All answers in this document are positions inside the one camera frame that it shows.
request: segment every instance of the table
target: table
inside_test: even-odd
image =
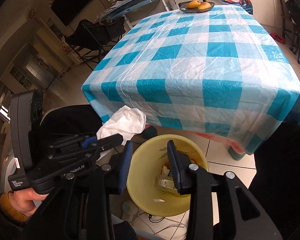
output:
[[[125,16],[126,13],[133,11],[137,8],[140,8],[141,6],[144,6],[148,3],[152,3],[154,1],[158,1],[158,0],[126,0],[124,3],[120,4],[119,6],[109,10],[108,12],[106,12],[106,14],[104,14],[103,16],[101,16],[99,18],[99,21],[104,21],[104,20],[115,20],[121,16],[124,16],[126,19],[126,23],[129,26],[130,29],[133,28],[133,26],[131,25],[130,21],[127,19],[127,17]],[[167,6],[165,0],[161,0],[164,8],[166,11],[169,11],[169,7]]]
[[[149,124],[253,153],[283,121],[300,124],[300,82],[279,46],[239,6],[140,21],[82,86],[106,122],[124,105]]]

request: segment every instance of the yellow trash can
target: yellow trash can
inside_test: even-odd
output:
[[[181,196],[155,187],[162,167],[169,163],[166,154],[169,140],[173,140],[178,151],[186,153],[191,160],[208,170],[204,153],[188,138],[165,134],[143,143],[132,156],[127,189],[140,209],[159,217],[176,216],[190,208],[190,195]]]

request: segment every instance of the white sticker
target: white sticker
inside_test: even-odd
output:
[[[14,157],[14,161],[16,162],[16,166],[18,169],[20,169],[18,158]]]

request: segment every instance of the white tissue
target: white tissue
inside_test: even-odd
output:
[[[122,145],[128,140],[142,133],[146,127],[146,115],[139,109],[128,106],[121,107],[111,118],[98,130],[98,140],[119,133],[123,137]]]

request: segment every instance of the red shoe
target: red shoe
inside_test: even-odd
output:
[[[281,37],[280,35],[276,34],[276,33],[271,33],[270,36],[277,42],[280,42],[282,44],[286,44],[286,40]]]

